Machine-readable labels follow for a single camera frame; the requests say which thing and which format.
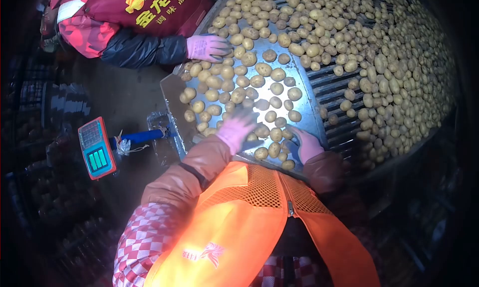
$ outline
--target digital scale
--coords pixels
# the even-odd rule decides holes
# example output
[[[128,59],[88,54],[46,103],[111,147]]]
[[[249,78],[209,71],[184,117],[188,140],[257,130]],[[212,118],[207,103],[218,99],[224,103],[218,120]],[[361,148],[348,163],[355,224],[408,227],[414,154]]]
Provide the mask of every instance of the digital scale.
[[[117,170],[105,123],[101,116],[78,128],[78,137],[88,175],[92,180]]]
[[[118,143],[122,140],[130,140],[131,145],[134,145],[148,140],[156,140],[172,136],[176,136],[176,133],[171,134],[168,125],[166,128],[133,134],[121,135],[120,132],[119,137],[108,138],[105,123],[101,116],[78,128],[78,138],[80,139],[83,160],[87,166],[88,175],[92,180],[97,180],[117,170],[117,164],[113,153],[113,150],[117,150],[117,140]],[[131,151],[129,150],[128,152],[136,152],[147,146],[148,145]]]

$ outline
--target white stripe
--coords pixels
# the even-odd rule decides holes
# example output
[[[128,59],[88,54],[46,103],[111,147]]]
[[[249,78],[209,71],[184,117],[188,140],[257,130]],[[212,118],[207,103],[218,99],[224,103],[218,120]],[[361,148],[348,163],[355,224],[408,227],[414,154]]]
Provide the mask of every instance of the white stripe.
[[[73,17],[83,5],[85,5],[85,2],[81,0],[72,0],[60,5],[58,9],[57,23]]]

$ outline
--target logo on vest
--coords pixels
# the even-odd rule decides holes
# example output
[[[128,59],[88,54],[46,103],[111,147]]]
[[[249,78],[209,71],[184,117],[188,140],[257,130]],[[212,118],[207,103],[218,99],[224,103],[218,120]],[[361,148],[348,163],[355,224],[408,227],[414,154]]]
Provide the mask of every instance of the logo on vest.
[[[224,248],[216,243],[209,242],[203,252],[183,250],[182,257],[192,261],[198,261],[200,259],[210,260],[215,268],[218,268],[218,257],[223,254]]]

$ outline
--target scale display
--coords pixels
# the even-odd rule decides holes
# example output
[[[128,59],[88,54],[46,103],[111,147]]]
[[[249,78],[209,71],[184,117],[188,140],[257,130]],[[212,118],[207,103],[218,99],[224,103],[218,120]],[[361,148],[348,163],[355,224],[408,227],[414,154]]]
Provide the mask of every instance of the scale display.
[[[92,180],[117,170],[105,123],[101,116],[80,127],[78,137],[88,175]]]

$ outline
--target blue handle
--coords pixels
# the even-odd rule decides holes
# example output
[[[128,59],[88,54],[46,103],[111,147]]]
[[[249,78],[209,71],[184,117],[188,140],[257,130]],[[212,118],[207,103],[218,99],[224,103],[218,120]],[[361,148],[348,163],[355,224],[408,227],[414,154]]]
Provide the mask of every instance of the blue handle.
[[[148,140],[157,140],[161,138],[163,138],[163,132],[160,129],[132,133],[132,134],[125,134],[121,136],[122,140],[131,140],[132,146],[137,143],[142,143]],[[110,138],[108,140],[110,141],[110,146],[112,147],[112,149],[116,149],[117,143],[115,141],[115,138]]]

